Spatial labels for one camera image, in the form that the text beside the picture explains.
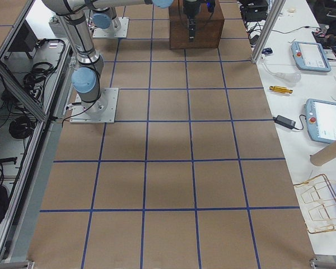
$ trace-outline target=blue tablet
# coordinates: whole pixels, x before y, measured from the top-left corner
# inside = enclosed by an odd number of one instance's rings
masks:
[[[294,41],[291,44],[291,50],[298,69],[317,72],[331,71],[321,44]]]
[[[336,140],[336,103],[308,99],[305,112],[307,131],[312,140],[323,143]]]

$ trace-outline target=yellow tool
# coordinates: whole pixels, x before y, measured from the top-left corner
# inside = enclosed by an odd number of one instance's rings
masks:
[[[270,86],[270,90],[275,91],[275,92],[280,92],[281,94],[291,94],[292,90],[289,90],[286,87],[281,87],[281,86]]]

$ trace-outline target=metal bracket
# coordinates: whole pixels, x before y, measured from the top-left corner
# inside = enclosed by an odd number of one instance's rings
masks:
[[[107,98],[108,105],[106,110],[100,115],[99,118],[92,119],[87,113],[83,112],[82,106],[74,106],[72,109],[72,115],[79,114],[72,117],[69,121],[74,124],[83,123],[114,123],[116,116],[117,100],[118,100],[118,88],[104,88],[102,90],[102,96]],[[81,98],[76,95],[75,102],[81,102]]]
[[[94,31],[94,34],[92,36],[93,39],[110,39],[110,38],[126,38],[127,32],[128,32],[128,17],[119,17],[118,18],[121,23],[121,29],[119,29],[117,32],[113,33],[107,33],[101,28],[97,28]]]

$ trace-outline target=brown box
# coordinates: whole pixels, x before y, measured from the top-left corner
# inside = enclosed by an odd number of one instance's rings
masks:
[[[201,4],[200,13],[196,16],[197,31],[193,42],[189,42],[188,20],[183,14],[183,0],[174,0],[169,7],[169,46],[170,49],[210,49],[218,48],[224,25],[224,15],[218,0],[213,16],[208,12],[206,4]]]

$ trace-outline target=adapter cable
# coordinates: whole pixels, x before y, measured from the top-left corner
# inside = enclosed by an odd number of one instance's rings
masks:
[[[284,126],[284,127],[288,128],[290,130],[295,129],[295,130],[298,130],[298,131],[302,131],[304,129],[304,124],[302,123],[302,119],[301,119],[302,116],[305,117],[305,119],[306,119],[306,116],[303,115],[303,114],[298,116],[298,118],[300,119],[301,125],[302,125],[301,129],[298,129],[298,128],[295,127],[296,122],[294,120],[285,118],[281,115],[277,115],[276,117],[273,117],[273,120],[276,124]]]

